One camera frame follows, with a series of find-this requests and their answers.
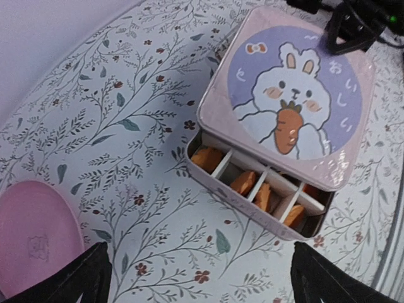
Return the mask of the silver metal tray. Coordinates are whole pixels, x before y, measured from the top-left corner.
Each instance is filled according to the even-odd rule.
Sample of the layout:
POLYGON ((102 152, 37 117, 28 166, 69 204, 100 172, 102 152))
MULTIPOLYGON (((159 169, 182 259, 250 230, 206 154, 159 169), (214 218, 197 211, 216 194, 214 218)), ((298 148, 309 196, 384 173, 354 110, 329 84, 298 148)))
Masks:
POLYGON ((325 191, 345 186, 375 82, 360 50, 335 56, 325 32, 277 9, 250 10, 199 104, 200 127, 325 191))

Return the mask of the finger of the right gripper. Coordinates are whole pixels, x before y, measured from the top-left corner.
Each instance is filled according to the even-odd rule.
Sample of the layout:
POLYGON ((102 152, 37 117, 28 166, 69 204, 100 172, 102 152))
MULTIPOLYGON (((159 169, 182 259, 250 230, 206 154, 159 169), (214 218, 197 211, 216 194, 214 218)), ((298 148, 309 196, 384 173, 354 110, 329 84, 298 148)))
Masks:
POLYGON ((326 47, 331 54, 366 52, 385 26, 366 6, 337 6, 326 26, 326 47))

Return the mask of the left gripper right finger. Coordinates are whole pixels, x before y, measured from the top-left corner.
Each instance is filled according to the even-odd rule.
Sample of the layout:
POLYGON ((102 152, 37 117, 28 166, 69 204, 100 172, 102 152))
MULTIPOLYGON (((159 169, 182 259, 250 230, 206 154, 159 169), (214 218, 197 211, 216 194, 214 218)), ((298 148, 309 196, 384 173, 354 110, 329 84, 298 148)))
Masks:
POLYGON ((294 242, 290 278, 296 302, 395 302, 356 280, 305 242, 294 242))

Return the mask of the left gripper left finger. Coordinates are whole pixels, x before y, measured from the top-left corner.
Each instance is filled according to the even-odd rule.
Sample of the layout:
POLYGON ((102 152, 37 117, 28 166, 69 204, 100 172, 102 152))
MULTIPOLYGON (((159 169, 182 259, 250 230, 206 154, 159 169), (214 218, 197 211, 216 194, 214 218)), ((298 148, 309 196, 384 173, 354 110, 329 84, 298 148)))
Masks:
POLYGON ((51 277, 5 301, 104 303, 109 298, 111 278, 108 244, 97 242, 51 277))

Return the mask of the pink divided cookie tin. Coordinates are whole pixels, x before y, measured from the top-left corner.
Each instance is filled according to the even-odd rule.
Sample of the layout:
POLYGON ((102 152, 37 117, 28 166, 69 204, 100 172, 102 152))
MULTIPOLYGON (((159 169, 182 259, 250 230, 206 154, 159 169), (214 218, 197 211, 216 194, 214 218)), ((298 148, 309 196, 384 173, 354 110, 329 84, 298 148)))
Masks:
POLYGON ((189 173, 196 181, 264 229, 288 241, 306 241, 318 235, 333 201, 333 192, 320 190, 262 164, 202 131, 188 141, 184 154, 189 173), (208 147, 216 148, 224 155, 211 174, 191 161, 196 152, 208 147), (230 184, 249 170, 255 171, 256 183, 247 196, 241 196, 230 184), (264 182, 270 184, 271 188, 268 211, 263 211, 254 204, 254 198, 264 182), (305 217, 296 229, 291 229, 283 222, 294 205, 305 208, 305 217))

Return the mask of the orange swirl cookie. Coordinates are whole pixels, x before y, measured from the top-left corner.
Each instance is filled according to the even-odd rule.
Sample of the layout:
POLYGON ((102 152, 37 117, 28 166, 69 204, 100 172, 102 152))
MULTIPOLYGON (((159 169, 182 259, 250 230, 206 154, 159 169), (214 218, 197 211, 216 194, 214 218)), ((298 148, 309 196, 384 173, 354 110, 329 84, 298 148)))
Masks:
POLYGON ((224 157, 223 152, 212 147, 197 151, 191 161, 205 172, 211 174, 224 157))

